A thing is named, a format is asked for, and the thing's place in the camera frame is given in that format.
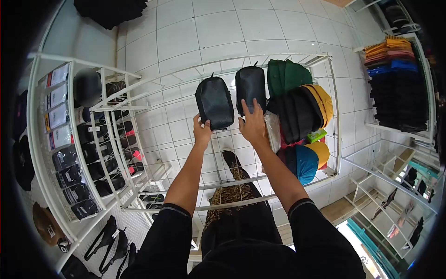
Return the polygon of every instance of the pink price tag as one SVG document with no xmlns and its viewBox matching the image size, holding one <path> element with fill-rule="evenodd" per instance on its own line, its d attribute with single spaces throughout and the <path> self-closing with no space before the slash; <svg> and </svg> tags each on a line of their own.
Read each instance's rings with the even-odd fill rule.
<svg viewBox="0 0 446 279">
<path fill-rule="evenodd" d="M 144 155 L 141 154 L 138 150 L 133 153 L 133 156 L 140 161 L 142 161 L 142 158 L 144 157 Z"/>
</svg>

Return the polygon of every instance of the hand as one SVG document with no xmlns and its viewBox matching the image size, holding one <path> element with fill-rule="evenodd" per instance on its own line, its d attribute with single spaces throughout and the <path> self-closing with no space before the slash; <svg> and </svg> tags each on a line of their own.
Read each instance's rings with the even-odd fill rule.
<svg viewBox="0 0 446 279">
<path fill-rule="evenodd" d="M 243 137 L 256 147 L 259 143 L 265 142 L 265 120 L 263 119 L 263 110 L 257 100 L 254 98 L 254 112 L 249 112 L 248 106 L 242 99 L 243 112 L 245 113 L 246 123 L 239 117 L 240 132 Z"/>
<path fill-rule="evenodd" d="M 211 140 L 211 121 L 208 119 L 204 123 L 204 127 L 202 127 L 202 122 L 198 121 L 200 114 L 197 114 L 194 117 L 194 136 L 195 136 L 195 146 L 203 148 L 205 150 L 207 148 L 207 144 Z"/>
</svg>

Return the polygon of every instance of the black shirt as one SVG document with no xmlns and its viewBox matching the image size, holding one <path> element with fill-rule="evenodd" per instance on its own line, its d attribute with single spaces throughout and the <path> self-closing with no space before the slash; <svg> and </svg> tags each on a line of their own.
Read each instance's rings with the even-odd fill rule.
<svg viewBox="0 0 446 279">
<path fill-rule="evenodd" d="M 165 204 L 150 228 L 136 261 L 121 279 L 141 278 L 365 278 L 348 240 L 310 199 L 289 210 L 296 252 L 254 239 L 225 242 L 211 250 L 188 275 L 192 217 Z"/>
</svg>

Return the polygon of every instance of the person's right hand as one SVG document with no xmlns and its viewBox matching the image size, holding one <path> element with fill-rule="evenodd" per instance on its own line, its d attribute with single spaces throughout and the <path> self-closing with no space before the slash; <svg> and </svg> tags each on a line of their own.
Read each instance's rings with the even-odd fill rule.
<svg viewBox="0 0 446 279">
<path fill-rule="evenodd" d="M 265 142 L 265 120 L 263 119 L 263 110 L 255 98 L 253 103 L 254 112 L 251 114 L 245 100 L 242 99 L 246 123 L 239 117 L 239 126 L 243 137 L 255 147 L 259 143 Z"/>
</svg>

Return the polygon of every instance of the yellow cap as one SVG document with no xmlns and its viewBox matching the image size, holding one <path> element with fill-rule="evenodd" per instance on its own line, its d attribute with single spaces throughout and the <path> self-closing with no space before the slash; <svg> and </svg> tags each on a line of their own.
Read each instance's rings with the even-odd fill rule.
<svg viewBox="0 0 446 279">
<path fill-rule="evenodd" d="M 319 158 L 318 169 L 320 169 L 321 167 L 323 167 L 323 165 L 327 163 L 328 158 L 330 157 L 330 151 L 328 150 L 328 146 L 324 142 L 313 142 L 305 146 L 310 148 L 318 155 Z"/>
</svg>

